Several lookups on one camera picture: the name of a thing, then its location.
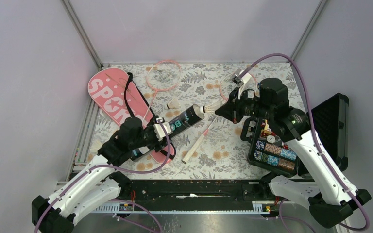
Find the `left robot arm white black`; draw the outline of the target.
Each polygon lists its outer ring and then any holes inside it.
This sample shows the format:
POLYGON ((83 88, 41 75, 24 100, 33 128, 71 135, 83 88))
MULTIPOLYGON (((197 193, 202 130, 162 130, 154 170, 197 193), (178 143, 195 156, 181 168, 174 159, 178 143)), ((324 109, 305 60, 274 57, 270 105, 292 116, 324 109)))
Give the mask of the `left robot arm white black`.
POLYGON ((34 232, 70 233, 74 227, 96 208, 131 194, 129 169, 121 165, 131 158, 167 147, 170 155, 170 134, 174 127, 155 117, 143 126, 137 117, 127 118, 119 129, 98 150, 86 167, 63 187, 47 198, 37 196, 32 201, 34 232))

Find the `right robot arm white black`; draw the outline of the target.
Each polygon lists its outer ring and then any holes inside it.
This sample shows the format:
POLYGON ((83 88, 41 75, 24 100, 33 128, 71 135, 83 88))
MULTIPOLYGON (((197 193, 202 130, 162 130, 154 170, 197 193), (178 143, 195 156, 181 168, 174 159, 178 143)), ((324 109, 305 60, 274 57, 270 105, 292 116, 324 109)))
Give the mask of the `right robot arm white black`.
POLYGON ((248 97, 246 81, 233 79, 236 87, 228 101, 215 114, 233 123, 244 117, 266 120, 272 132, 285 142, 301 160, 316 183, 315 189, 291 180, 291 175, 276 172, 273 178, 260 185, 263 199, 275 196, 291 200, 308 209, 323 227, 342 225, 356 209, 362 209, 371 196, 365 189, 358 189, 328 157, 313 125, 311 113, 291 107, 288 88, 277 78, 267 78, 259 85, 259 95, 248 97))

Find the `white shuttlecock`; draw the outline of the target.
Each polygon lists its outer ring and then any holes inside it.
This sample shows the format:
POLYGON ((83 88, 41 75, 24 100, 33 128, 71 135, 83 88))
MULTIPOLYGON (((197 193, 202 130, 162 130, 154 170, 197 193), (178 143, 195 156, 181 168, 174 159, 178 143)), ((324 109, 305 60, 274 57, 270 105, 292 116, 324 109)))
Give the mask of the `white shuttlecock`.
POLYGON ((227 103, 226 100, 223 98, 218 99, 217 101, 213 103, 206 104, 202 107, 202 112, 207 114, 214 114, 216 110, 218 110, 220 107, 222 107, 225 103, 227 103))
POLYGON ((178 99, 172 99, 166 104, 166 109, 178 109, 180 108, 180 103, 178 99))

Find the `black shuttlecock tube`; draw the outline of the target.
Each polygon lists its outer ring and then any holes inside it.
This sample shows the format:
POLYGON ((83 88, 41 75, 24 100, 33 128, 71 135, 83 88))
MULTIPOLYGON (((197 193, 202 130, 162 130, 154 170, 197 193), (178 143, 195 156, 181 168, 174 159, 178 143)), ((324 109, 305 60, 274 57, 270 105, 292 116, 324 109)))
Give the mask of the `black shuttlecock tube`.
MULTIPOLYGON (((173 133, 169 135, 169 138, 173 138, 176 135, 179 135, 186 129, 192 127, 193 125, 197 124, 201 120, 205 119, 205 114, 200 111, 200 108, 202 106, 198 106, 196 104, 190 106, 185 111, 180 113, 178 116, 176 116, 174 119, 169 121, 173 133)), ((152 151, 148 154, 133 154, 132 151, 132 161, 139 160, 144 155, 151 155, 156 156, 157 161, 161 164, 166 164, 167 162, 170 162, 176 155, 176 149, 174 148, 174 145, 170 142, 168 145, 166 145, 164 148, 158 151, 152 151)))

